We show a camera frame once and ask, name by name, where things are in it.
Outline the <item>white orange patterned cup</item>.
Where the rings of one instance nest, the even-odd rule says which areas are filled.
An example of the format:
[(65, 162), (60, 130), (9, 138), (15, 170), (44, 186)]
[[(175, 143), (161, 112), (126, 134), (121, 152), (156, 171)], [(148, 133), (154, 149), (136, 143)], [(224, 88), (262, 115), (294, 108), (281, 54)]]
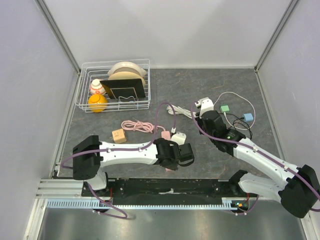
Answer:
[(95, 94), (104, 95), (106, 93), (106, 90), (101, 84), (101, 80), (98, 78), (92, 80), (92, 82), (90, 83), (89, 90), (92, 95), (95, 95)]

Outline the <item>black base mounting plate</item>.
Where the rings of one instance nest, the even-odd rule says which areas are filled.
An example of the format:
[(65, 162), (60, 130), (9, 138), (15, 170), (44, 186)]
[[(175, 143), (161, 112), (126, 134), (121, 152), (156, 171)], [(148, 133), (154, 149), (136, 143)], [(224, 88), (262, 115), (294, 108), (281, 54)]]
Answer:
[(106, 188), (95, 190), (98, 197), (125, 198), (138, 195), (187, 194), (215, 198), (247, 198), (227, 179), (214, 178), (110, 178)]

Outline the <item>green plug adapter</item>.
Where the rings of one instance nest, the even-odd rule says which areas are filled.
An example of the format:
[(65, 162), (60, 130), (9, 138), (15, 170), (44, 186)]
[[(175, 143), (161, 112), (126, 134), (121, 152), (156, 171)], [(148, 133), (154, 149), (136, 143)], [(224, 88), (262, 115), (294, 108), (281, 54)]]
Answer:
[(228, 113), (230, 111), (230, 108), (227, 104), (223, 104), (220, 106), (220, 112), (221, 113)]

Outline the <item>yellow round bowl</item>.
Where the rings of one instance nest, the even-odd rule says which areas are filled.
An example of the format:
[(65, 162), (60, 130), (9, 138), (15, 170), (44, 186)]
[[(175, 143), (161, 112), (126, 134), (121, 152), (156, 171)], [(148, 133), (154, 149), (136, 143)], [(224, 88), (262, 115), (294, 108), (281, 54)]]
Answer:
[(93, 94), (87, 103), (92, 112), (100, 113), (107, 108), (108, 100), (102, 94)]

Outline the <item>pink power strip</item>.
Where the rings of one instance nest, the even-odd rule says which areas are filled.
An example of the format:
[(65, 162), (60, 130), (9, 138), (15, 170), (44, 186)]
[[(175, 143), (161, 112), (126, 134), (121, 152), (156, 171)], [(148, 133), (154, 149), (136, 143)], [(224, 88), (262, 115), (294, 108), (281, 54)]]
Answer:
[[(162, 131), (162, 132), (161, 132), (161, 137), (162, 137), (163, 139), (165, 139), (165, 140), (170, 141), (170, 140), (171, 140), (171, 132), (168, 131), (168, 130)], [(172, 171), (172, 170), (169, 169), (169, 168), (165, 168), (165, 171), (166, 171), (166, 172), (170, 172), (170, 171)]]

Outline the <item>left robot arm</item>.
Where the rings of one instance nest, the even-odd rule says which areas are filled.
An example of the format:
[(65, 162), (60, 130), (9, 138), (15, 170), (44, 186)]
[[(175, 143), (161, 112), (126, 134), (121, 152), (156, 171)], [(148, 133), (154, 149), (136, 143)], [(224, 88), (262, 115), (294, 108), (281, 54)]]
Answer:
[(99, 197), (110, 191), (107, 174), (103, 168), (121, 164), (159, 165), (176, 171), (195, 161), (189, 143), (178, 144), (164, 138), (138, 144), (115, 144), (100, 141), (91, 135), (73, 148), (72, 177), (87, 182)]

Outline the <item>wooden cube socket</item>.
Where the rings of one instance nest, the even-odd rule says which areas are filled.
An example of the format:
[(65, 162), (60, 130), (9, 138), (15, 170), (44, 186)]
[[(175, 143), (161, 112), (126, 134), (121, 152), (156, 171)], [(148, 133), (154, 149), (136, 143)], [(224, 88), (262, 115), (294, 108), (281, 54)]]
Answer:
[(112, 131), (112, 139), (116, 144), (122, 144), (127, 141), (123, 128)]

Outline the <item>beige round plate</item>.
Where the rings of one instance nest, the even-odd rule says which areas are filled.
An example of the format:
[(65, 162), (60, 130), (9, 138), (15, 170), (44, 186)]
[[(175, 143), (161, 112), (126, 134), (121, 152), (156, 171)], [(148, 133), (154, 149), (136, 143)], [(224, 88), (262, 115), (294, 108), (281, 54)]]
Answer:
[(113, 73), (111, 76), (108, 77), (108, 80), (133, 80), (133, 79), (140, 79), (142, 82), (142, 85), (146, 85), (146, 81), (143, 77), (141, 77), (139, 74), (129, 71), (121, 71)]

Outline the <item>black square tray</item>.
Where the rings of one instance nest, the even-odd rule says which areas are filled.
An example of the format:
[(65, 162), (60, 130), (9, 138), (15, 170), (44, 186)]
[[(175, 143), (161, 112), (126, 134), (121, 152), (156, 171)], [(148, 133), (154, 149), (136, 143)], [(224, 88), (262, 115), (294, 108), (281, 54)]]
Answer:
[(146, 97), (143, 82), (140, 78), (101, 80), (100, 83), (110, 99)]

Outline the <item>blue plug adapter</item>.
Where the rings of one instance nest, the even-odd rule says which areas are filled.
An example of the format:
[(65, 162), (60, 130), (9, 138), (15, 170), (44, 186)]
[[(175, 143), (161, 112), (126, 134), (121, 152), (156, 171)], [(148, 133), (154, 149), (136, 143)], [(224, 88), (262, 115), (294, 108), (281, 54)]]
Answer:
[(254, 116), (251, 114), (251, 113), (245, 113), (242, 115), (243, 117), (243, 120), (246, 122), (246, 123), (249, 123), (249, 122), (253, 122), (254, 121)]

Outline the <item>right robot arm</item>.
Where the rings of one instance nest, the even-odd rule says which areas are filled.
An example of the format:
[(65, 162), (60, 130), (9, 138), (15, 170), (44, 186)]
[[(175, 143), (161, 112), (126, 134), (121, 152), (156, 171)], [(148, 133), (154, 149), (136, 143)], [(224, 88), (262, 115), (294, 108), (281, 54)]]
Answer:
[(235, 129), (228, 129), (215, 110), (202, 117), (193, 116), (200, 134), (208, 137), (216, 148), (252, 165), (267, 177), (239, 170), (231, 178), (229, 191), (235, 197), (244, 193), (280, 203), (291, 215), (304, 218), (320, 199), (320, 183), (315, 170), (305, 164), (299, 167), (257, 146)]

